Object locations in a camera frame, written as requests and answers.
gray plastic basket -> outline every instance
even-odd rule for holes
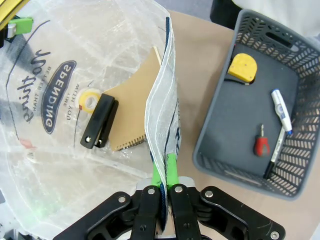
[[[293,199],[306,184],[319,143],[320,52],[304,37],[257,12],[239,13],[233,42],[193,153],[195,166],[210,175],[268,195]],[[224,81],[230,59],[247,53],[257,62],[255,82]],[[276,167],[263,179],[281,130],[271,98],[280,89],[291,116]],[[253,153],[258,127],[269,157]]]

adhesive tape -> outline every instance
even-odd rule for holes
[[[100,96],[101,93],[98,89],[83,89],[77,94],[75,100],[76,107],[92,114],[97,106]]]

beige tabletop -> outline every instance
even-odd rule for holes
[[[286,201],[257,193],[204,174],[193,164],[192,153],[221,74],[233,31],[178,12],[171,12],[176,47],[176,76],[180,102],[182,143],[178,158],[180,176],[195,180],[200,191],[216,186],[282,225],[287,240],[309,240],[320,222],[320,152],[302,195]],[[212,229],[202,234],[225,239]]]

gray floor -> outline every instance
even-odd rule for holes
[[[155,0],[168,10],[192,15],[210,21],[213,0]]]

red screwdriver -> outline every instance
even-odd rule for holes
[[[264,125],[261,125],[261,133],[255,139],[254,154],[258,157],[267,157],[270,154],[268,138],[264,136]]]

